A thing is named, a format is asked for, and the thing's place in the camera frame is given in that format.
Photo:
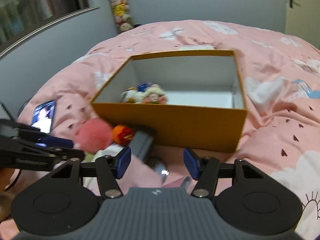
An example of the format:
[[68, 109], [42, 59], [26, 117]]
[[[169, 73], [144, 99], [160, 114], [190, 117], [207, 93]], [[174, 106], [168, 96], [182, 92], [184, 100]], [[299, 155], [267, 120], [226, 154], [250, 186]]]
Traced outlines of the person's hand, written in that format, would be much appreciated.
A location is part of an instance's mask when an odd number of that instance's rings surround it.
[[1, 222], [9, 217], [11, 214], [11, 202], [14, 198], [14, 194], [9, 191], [5, 191], [11, 183], [14, 181], [12, 176], [18, 174], [16, 169], [12, 168], [1, 168]]

